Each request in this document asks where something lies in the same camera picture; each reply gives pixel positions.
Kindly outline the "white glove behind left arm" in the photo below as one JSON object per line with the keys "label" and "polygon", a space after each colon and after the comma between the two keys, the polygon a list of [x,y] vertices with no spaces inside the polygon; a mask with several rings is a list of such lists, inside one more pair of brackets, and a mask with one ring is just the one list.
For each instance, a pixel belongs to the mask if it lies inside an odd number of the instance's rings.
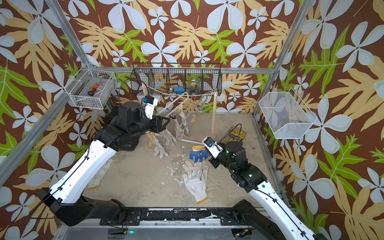
{"label": "white glove behind left arm", "polygon": [[111,164],[113,163],[113,159],[109,159],[95,174],[95,176],[90,180],[88,183],[86,189],[87,190],[94,190],[101,187],[101,180],[107,173],[108,169],[110,168]]}

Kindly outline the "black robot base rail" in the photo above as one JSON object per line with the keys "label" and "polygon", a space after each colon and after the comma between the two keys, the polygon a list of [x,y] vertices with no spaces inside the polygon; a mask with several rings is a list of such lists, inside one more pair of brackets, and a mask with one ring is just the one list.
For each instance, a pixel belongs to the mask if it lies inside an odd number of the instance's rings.
{"label": "black robot base rail", "polygon": [[219,220],[221,226],[245,225],[256,217],[258,211],[253,206],[232,208],[124,208],[118,217],[101,219],[101,226],[130,227],[139,226],[145,221],[187,222],[212,218]]}

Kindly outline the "blue dotted yellow cuff glove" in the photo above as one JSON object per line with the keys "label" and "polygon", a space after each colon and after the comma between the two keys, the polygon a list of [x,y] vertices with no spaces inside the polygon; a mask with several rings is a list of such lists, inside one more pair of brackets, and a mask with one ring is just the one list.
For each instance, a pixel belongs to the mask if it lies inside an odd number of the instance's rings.
{"label": "blue dotted yellow cuff glove", "polygon": [[149,138],[148,148],[154,151],[154,157],[163,159],[164,157],[169,156],[169,154],[165,151],[162,143],[156,138],[155,133],[147,132],[147,137]]}

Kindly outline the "beige cotton glove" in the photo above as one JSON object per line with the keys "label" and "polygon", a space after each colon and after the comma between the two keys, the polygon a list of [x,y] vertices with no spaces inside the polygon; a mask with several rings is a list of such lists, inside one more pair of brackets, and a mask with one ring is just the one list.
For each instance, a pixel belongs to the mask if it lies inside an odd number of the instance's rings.
{"label": "beige cotton glove", "polygon": [[176,138],[171,134],[168,129],[165,129],[160,132],[159,136],[165,141],[166,146],[172,145],[172,147],[174,147],[177,143]]}

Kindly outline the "white clip hanger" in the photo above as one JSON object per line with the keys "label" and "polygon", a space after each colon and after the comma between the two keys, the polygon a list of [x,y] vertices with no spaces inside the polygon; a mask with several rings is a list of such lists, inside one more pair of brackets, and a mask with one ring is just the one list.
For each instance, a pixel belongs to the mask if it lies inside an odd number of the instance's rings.
{"label": "white clip hanger", "polygon": [[189,102],[193,104],[191,97],[201,97],[190,109],[189,114],[195,114],[203,111],[205,101],[210,95],[192,95],[189,96],[187,92],[178,95],[172,102],[169,102],[164,108],[157,108],[154,112],[155,116],[175,119],[184,110],[184,105]]}

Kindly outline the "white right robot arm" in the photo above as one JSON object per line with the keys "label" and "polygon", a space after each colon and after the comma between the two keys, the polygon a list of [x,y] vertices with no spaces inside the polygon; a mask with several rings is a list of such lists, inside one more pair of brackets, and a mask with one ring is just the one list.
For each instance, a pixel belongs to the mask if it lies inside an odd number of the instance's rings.
{"label": "white right robot arm", "polygon": [[203,140],[206,149],[213,156],[211,164],[229,170],[236,184],[250,194],[266,210],[269,217],[260,214],[245,200],[233,209],[234,219],[241,225],[257,229],[269,240],[324,240],[323,234],[316,234],[292,212],[279,197],[263,172],[249,163],[242,142],[228,142],[221,145],[211,137]]}

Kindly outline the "wooden drying rack frame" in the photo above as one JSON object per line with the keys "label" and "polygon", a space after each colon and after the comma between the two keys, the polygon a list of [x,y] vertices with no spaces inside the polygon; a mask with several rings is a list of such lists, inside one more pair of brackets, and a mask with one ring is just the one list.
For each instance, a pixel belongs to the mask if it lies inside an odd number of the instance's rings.
{"label": "wooden drying rack frame", "polygon": [[[217,91],[209,91],[205,94],[201,94],[201,95],[210,95],[210,96],[213,96],[213,113],[212,113],[212,127],[211,127],[211,136],[212,137],[215,137],[216,135],[214,134],[214,130],[215,130],[215,120],[216,120],[216,111],[217,111],[217,96],[218,96],[218,92]],[[200,142],[196,142],[196,141],[192,141],[192,140],[187,140],[187,139],[182,139],[181,141],[183,142],[188,142],[188,143],[193,143],[195,145],[200,145],[201,143]]]}

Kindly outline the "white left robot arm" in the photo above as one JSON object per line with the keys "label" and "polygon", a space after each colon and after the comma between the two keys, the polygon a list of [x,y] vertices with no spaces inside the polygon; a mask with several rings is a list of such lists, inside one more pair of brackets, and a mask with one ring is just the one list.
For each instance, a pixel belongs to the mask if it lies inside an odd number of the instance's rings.
{"label": "white left robot arm", "polygon": [[132,152],[142,135],[166,129],[170,118],[155,116],[153,112],[153,105],[143,107],[136,102],[114,107],[110,122],[96,133],[78,162],[57,183],[40,190],[38,197],[56,218],[70,227],[86,219],[101,219],[115,225],[127,220],[127,207],[118,200],[94,200],[84,197],[83,192],[117,152]]}

